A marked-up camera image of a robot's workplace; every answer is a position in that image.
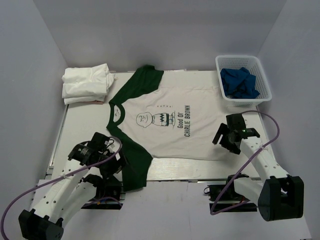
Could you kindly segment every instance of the folded white cloth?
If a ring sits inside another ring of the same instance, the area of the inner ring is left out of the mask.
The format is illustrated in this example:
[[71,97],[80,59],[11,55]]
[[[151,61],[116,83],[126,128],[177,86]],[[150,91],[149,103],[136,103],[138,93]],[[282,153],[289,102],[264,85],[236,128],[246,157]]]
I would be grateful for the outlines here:
[[105,100],[115,75],[108,65],[67,68],[62,76],[64,104]]

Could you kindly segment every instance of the green sleeve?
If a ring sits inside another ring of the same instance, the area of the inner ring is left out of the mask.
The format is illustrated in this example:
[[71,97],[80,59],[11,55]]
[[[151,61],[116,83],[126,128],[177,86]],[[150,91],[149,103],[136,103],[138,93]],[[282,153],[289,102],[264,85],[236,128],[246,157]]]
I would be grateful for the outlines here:
[[106,127],[112,136],[122,142],[122,150],[129,164],[122,169],[123,190],[141,189],[147,185],[147,174],[153,157],[117,126]]
[[123,104],[128,99],[138,98],[157,90],[163,74],[164,71],[155,70],[151,65],[138,68],[110,103]]

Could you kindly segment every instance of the white fabric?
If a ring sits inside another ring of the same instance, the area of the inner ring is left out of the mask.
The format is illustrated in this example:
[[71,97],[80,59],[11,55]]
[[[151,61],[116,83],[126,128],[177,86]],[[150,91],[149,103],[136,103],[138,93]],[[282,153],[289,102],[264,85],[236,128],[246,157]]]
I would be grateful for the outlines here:
[[104,101],[114,78],[106,63],[94,67],[67,68],[62,76],[64,103]]
[[219,88],[160,87],[122,106],[125,117],[118,128],[153,157],[219,160],[228,153],[212,143],[226,121],[218,109]]

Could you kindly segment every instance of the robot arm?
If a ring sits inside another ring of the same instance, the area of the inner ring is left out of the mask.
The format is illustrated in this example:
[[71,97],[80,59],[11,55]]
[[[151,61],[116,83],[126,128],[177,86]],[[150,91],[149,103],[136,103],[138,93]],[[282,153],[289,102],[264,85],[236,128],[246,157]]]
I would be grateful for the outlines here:
[[94,175],[95,165],[111,157],[110,138],[96,132],[91,141],[76,145],[68,156],[61,175],[71,173],[54,183],[41,201],[31,211],[23,210],[19,216],[22,236],[28,240],[59,240],[69,220],[91,199],[105,196],[113,174],[119,173],[127,161],[120,151],[108,161],[97,166],[102,177]]
[[[259,133],[247,128],[241,114],[226,116],[227,125],[222,123],[213,140],[231,153],[243,152],[250,158],[262,148]],[[240,174],[234,180],[233,191],[253,202],[266,221],[301,218],[304,206],[304,183],[299,176],[290,176],[264,148],[252,160],[263,185]]]

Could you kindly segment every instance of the cartoon head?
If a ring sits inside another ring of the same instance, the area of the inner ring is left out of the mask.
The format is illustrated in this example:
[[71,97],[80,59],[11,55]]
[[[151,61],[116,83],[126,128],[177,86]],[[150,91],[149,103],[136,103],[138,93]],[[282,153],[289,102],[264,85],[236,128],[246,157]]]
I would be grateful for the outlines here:
[[139,113],[135,120],[139,126],[146,128],[152,123],[152,115],[150,112]]

